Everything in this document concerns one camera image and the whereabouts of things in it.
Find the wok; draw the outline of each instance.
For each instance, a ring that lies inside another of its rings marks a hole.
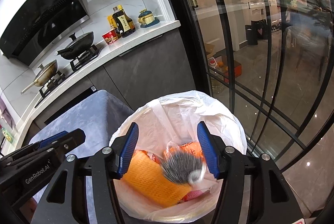
[[[61,55],[61,57],[67,60],[74,60],[91,47],[94,41],[94,32],[85,33],[78,38],[76,38],[76,34],[73,33],[69,38],[73,41],[67,45],[65,49],[58,50],[54,54]]]
[[[41,71],[37,74],[35,80],[29,84],[25,89],[22,90],[21,94],[26,92],[29,88],[32,86],[43,86],[45,85],[48,80],[50,80],[53,76],[56,75],[57,70],[58,70],[58,63],[57,60],[52,61],[51,63],[47,64],[45,67],[43,64],[40,64],[38,66]]]

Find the white plastic bag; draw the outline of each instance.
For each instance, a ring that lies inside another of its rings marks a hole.
[[[163,157],[170,141],[179,145],[198,141],[197,125],[200,121],[204,121],[210,133],[220,136],[227,146],[246,154],[246,137],[238,119],[220,101],[202,92],[188,91],[150,101],[123,122],[112,135],[110,145],[115,138],[126,134],[133,121],[139,126],[136,149],[160,157]],[[193,222],[216,207],[222,180],[214,179],[207,169],[203,183],[209,185],[209,192],[162,209],[123,181],[114,180],[120,206],[129,216],[166,223]]]

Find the floor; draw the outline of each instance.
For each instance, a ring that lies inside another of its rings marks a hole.
[[[281,31],[272,34],[271,62],[268,79],[268,89],[265,99],[271,103],[275,90],[281,56]],[[259,40],[258,45],[246,46],[234,52],[234,60],[242,64],[242,74],[236,81],[262,96],[266,77],[268,41]],[[297,61],[300,55],[298,44],[291,44],[287,37],[287,48],[284,56],[283,74],[280,82],[275,107],[293,120],[298,126],[302,124],[319,92],[324,73],[327,68],[325,62],[320,84],[318,84],[320,57],[309,52],[303,53],[299,67]],[[222,84],[217,85],[213,78],[213,95],[226,106],[229,102],[228,88]],[[248,96],[256,104],[261,102],[241,87],[236,89]],[[323,126],[334,106],[334,76],[331,76],[323,99],[299,139],[307,145]],[[236,94],[235,116],[240,120],[245,133],[253,142],[256,142],[266,119],[259,114],[258,109],[248,101]],[[296,129],[279,114],[273,116],[281,122],[291,133]],[[258,124],[253,132],[258,117]],[[271,120],[258,141],[258,146],[272,157],[277,157],[291,138]],[[289,163],[302,149],[294,143],[276,162],[279,168]],[[284,172],[284,176],[295,192],[302,212],[308,217],[313,211],[322,208],[334,184],[334,128],[332,127],[323,139],[297,164]]]

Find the brush bristles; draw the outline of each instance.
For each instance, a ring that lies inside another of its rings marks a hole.
[[[161,163],[164,176],[176,184],[188,184],[199,180],[202,166],[201,158],[179,149],[171,152]]]

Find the soy sauce bottle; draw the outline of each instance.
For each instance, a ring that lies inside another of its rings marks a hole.
[[[125,18],[126,18],[126,21],[128,22],[128,24],[129,24],[129,26],[130,26],[130,28],[131,28],[131,31],[135,31],[136,30],[136,27],[135,27],[135,25],[134,25],[134,23],[133,23],[133,20],[130,18],[130,17],[128,17],[127,15],[126,15],[126,13],[125,13],[125,11],[124,11],[124,9],[123,9],[123,6],[121,5],[121,4],[119,4],[118,6],[117,6],[117,8],[120,10],[120,11],[123,11],[123,13],[124,13],[124,16],[125,16]]]
[[[114,7],[113,10],[113,19],[117,24],[118,30],[120,31],[122,37],[126,38],[128,35],[132,34],[132,30],[125,18],[124,12],[119,10],[117,7]]]

